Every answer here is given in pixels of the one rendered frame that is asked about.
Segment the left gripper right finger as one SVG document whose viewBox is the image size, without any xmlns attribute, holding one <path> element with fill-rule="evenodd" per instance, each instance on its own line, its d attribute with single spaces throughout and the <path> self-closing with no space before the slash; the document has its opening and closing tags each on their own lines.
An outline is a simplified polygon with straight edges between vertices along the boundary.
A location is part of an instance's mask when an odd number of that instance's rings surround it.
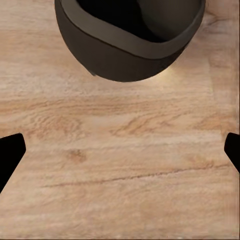
<svg viewBox="0 0 240 240">
<path fill-rule="evenodd" d="M 224 151 L 240 173 L 240 135 L 229 133 L 227 135 Z"/>
</svg>

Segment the cauldron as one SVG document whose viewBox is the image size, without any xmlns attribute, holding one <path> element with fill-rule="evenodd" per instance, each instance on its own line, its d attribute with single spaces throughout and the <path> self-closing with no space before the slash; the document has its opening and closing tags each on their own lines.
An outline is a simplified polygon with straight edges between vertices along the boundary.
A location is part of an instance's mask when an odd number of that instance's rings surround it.
<svg viewBox="0 0 240 240">
<path fill-rule="evenodd" d="M 93 75 L 139 82 L 171 66 L 197 33 L 206 0 L 55 0 L 72 55 Z"/>
</svg>

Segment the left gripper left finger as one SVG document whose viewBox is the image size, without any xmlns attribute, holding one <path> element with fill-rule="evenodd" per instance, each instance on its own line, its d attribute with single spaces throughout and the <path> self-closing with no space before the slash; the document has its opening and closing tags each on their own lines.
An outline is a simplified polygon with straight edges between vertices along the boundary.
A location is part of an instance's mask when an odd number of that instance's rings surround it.
<svg viewBox="0 0 240 240">
<path fill-rule="evenodd" d="M 0 193 L 26 152 L 22 133 L 0 138 Z"/>
</svg>

